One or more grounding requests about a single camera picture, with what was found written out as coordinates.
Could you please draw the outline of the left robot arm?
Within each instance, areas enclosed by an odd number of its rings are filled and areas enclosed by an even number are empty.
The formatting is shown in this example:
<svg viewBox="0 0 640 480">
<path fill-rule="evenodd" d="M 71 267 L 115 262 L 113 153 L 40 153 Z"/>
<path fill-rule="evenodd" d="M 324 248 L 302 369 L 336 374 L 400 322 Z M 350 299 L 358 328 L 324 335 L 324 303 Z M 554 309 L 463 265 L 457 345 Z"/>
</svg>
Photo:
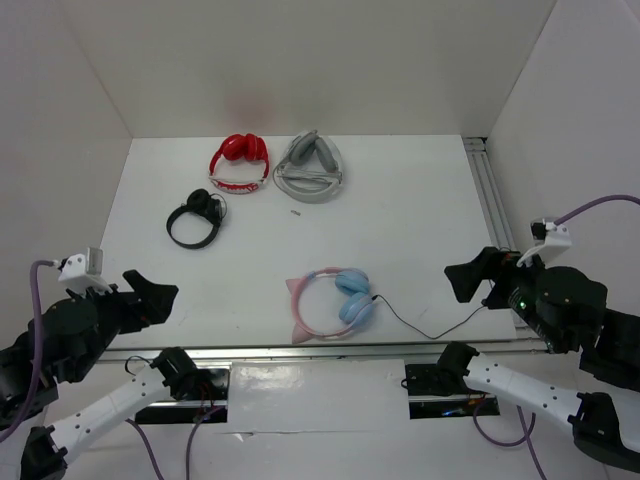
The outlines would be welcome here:
<svg viewBox="0 0 640 480">
<path fill-rule="evenodd" d="M 138 271 L 124 279 L 131 291 L 109 286 L 99 293 L 70 292 L 48 309 L 41 306 L 38 260 L 30 268 L 33 318 L 27 332 L 1 351 L 1 476 L 4 479 L 61 479 L 95 441 L 138 411 L 166 397 L 189 397 L 197 368 L 185 350 L 170 347 L 126 383 L 93 404 L 50 426 L 40 423 L 58 400 L 61 383 L 79 383 L 120 334 L 164 323 L 179 289 L 155 284 Z"/>
</svg>

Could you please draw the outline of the pink blue cat-ear headphones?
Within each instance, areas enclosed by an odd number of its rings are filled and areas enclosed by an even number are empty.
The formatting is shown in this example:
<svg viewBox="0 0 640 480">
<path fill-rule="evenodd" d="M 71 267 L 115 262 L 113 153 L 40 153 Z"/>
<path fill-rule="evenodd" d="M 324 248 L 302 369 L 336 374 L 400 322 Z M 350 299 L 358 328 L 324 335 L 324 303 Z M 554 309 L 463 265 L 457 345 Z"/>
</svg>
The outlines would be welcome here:
<svg viewBox="0 0 640 480">
<path fill-rule="evenodd" d="M 326 267 L 285 283 L 293 319 L 292 344 L 351 336 L 373 314 L 372 284 L 362 270 Z"/>
</svg>

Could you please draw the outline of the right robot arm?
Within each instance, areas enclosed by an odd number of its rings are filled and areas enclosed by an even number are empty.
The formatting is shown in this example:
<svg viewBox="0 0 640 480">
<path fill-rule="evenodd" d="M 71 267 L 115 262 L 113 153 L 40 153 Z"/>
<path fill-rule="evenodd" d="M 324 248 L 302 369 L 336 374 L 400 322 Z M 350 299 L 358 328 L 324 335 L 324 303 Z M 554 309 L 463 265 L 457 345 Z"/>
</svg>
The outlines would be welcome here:
<svg viewBox="0 0 640 480">
<path fill-rule="evenodd" d="M 460 303 L 483 281 L 489 310 L 516 313 L 553 354 L 577 352 L 580 370 L 605 390 L 580 392 L 512 370 L 468 344 L 450 342 L 436 379 L 448 392 L 484 391 L 555 423 L 585 455 L 618 469 L 639 470 L 639 319 L 608 308 L 608 290 L 573 267 L 546 267 L 535 255 L 484 248 L 444 273 Z"/>
</svg>

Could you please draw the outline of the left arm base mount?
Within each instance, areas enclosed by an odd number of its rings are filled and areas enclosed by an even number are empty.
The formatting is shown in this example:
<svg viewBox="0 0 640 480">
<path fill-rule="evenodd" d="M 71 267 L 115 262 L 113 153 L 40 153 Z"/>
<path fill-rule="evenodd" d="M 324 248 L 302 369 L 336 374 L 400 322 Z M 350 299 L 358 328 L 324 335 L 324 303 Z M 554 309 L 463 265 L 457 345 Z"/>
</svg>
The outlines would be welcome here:
<svg viewBox="0 0 640 480">
<path fill-rule="evenodd" d="M 134 415 L 140 425 L 195 424 L 209 412 L 205 423 L 221 424 L 228 419 L 230 369 L 200 368 L 190 390 L 178 398 L 156 401 Z"/>
</svg>

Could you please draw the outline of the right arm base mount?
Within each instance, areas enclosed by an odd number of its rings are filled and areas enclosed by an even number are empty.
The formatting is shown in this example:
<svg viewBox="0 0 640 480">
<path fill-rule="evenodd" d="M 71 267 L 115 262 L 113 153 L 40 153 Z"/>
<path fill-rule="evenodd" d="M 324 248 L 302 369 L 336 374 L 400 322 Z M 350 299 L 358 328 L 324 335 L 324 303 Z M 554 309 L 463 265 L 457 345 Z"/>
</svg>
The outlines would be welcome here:
<svg viewBox="0 0 640 480">
<path fill-rule="evenodd" d="M 412 420 L 500 415 L 494 395 L 469 389 L 436 364 L 406 364 L 401 386 Z"/>
</svg>

